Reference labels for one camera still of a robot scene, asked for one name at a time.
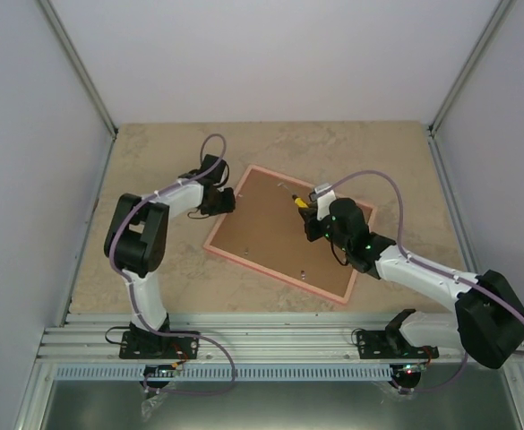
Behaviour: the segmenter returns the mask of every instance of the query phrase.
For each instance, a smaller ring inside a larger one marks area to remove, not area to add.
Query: yellow object
[[[309,208],[309,206],[307,206],[307,203],[304,202],[301,197],[297,197],[294,199],[294,203],[297,205],[298,208]]]

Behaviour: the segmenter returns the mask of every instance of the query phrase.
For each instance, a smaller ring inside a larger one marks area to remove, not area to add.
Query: wooden board
[[[237,184],[236,210],[219,218],[204,248],[232,262],[346,304],[357,272],[341,266],[328,241],[308,242],[291,194],[307,199],[314,186],[266,168],[249,166]],[[369,225],[375,207],[356,201]]]

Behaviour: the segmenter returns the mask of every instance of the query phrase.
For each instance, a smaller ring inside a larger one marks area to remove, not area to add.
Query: pink frame border
[[[290,176],[282,175],[282,174],[274,172],[272,170],[268,170],[267,168],[261,168],[259,166],[250,165],[245,170],[244,175],[241,177],[240,181],[236,185],[236,188],[234,189],[235,190],[234,193],[236,195],[239,194],[242,186],[244,185],[245,180],[249,177],[249,175],[252,172],[252,170],[257,170],[257,171],[263,172],[263,173],[265,173],[267,175],[272,175],[272,176],[275,176],[278,179],[282,179],[282,180],[288,181],[288,182],[293,182],[293,183],[299,184],[301,186],[307,186],[307,187],[310,187],[310,188],[314,187],[314,185],[308,184],[307,182],[300,181],[300,180],[295,179],[295,178],[290,177]],[[360,201],[360,200],[356,200],[356,202],[360,206],[365,206],[365,207],[371,209],[371,217],[369,218],[368,224],[369,224],[369,226],[372,226],[374,221],[375,221],[375,215],[377,214],[377,208],[375,206],[372,206],[370,203],[367,203],[367,202],[363,202],[363,201]],[[281,281],[286,282],[287,284],[293,285],[295,287],[302,288],[302,289],[304,289],[306,291],[309,291],[310,293],[314,293],[314,294],[316,294],[318,296],[325,297],[325,298],[327,298],[329,300],[332,300],[332,301],[334,301],[336,303],[340,303],[342,305],[345,305],[349,301],[349,298],[351,297],[351,293],[353,292],[353,287],[355,286],[355,281],[356,281],[357,274],[358,274],[357,271],[355,271],[355,270],[352,271],[351,277],[349,278],[349,283],[348,283],[348,287],[346,289],[345,295],[343,297],[341,297],[341,296],[337,296],[335,294],[332,294],[329,291],[325,291],[325,290],[323,290],[321,288],[317,288],[317,287],[315,287],[315,286],[313,286],[311,284],[303,282],[302,280],[291,278],[288,275],[284,275],[283,273],[280,273],[278,271],[274,271],[272,269],[268,269],[267,267],[261,266],[260,264],[257,264],[255,262],[250,262],[249,260],[246,260],[245,258],[238,257],[237,255],[234,255],[232,253],[229,253],[227,251],[219,249],[216,246],[213,246],[211,244],[211,241],[216,236],[216,233],[218,232],[219,226],[221,225],[222,222],[224,222],[224,219],[226,219],[226,214],[224,214],[224,215],[222,215],[222,216],[220,216],[218,218],[218,220],[216,221],[216,224],[214,224],[214,228],[212,229],[212,231],[210,232],[210,234],[206,238],[206,242],[204,243],[204,246],[203,246],[206,251],[208,251],[210,253],[213,253],[213,254],[216,254],[216,255],[219,255],[221,257],[225,257],[225,258],[229,259],[232,262],[237,262],[238,264],[241,264],[241,265],[243,265],[245,267],[248,267],[250,269],[254,269],[255,271],[258,271],[258,272],[263,273],[265,275],[269,275],[269,276],[271,276],[271,277],[273,277],[273,278],[275,278],[277,280],[281,280]]]

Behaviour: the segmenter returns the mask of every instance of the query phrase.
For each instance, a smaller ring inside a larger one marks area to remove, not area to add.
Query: beige stone surface
[[[87,249],[73,292],[73,313],[129,313],[121,278],[102,249],[123,193],[147,194],[199,166],[198,152],[209,133],[228,140],[228,185],[249,164],[312,184],[333,183],[361,169],[379,169],[399,184],[405,202],[404,245],[452,267],[462,267],[442,191],[420,124],[414,122],[239,123],[123,125],[113,149]],[[220,145],[212,141],[210,153]],[[395,237],[398,207],[379,177],[360,177],[341,194],[378,206],[374,231]],[[397,284],[360,276],[347,305],[207,254],[202,245],[214,218],[185,216],[170,222],[167,251],[159,268],[161,294],[170,312],[386,312],[415,307],[441,312],[438,304]]]

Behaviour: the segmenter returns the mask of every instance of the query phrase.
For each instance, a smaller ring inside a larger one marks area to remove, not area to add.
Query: gray wall
[[[109,147],[32,0],[0,1],[0,429],[68,291]]]
[[[524,302],[524,0],[439,132],[481,267]]]
[[[498,0],[55,0],[118,123],[420,120]]]

